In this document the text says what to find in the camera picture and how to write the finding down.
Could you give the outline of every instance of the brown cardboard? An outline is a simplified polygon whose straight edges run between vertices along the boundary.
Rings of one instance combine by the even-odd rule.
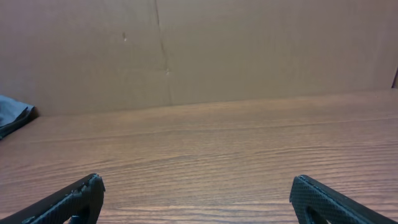
[[[390,88],[396,0],[162,0],[176,104]]]
[[[2,1],[0,94],[42,114],[169,105],[154,3]]]
[[[44,115],[390,88],[396,0],[5,0],[0,94]]]

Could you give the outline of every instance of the tabletop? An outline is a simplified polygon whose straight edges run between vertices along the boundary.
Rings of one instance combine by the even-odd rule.
[[[398,91],[39,117],[0,141],[0,218],[90,174],[98,223],[298,223],[306,174],[398,221]]]

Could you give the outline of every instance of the black plastic part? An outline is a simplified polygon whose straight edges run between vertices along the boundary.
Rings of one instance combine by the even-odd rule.
[[[0,224],[95,224],[104,202],[102,178],[90,174],[39,202],[0,220]]]
[[[294,178],[290,202],[300,224],[397,223],[306,175]]]

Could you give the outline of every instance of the crease in cardboard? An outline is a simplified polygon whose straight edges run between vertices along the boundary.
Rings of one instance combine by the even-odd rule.
[[[164,44],[163,35],[162,35],[162,29],[160,28],[160,18],[159,18],[159,10],[158,10],[158,5],[157,5],[157,0],[154,0],[154,7],[155,7],[157,29],[158,29],[158,33],[159,33],[160,48],[161,48],[163,58],[164,58],[164,69],[165,69],[165,75],[166,75],[167,92],[169,94],[169,100],[170,100],[170,106],[171,106],[171,105],[173,105],[174,100],[172,98],[171,86],[170,86],[169,59],[168,59],[166,49],[165,49],[165,44]]]

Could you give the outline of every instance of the wood grain surface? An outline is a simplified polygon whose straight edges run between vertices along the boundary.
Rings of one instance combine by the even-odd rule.
[[[297,223],[307,174],[398,221],[398,91],[40,117],[0,142],[0,216],[83,176],[98,223]]]

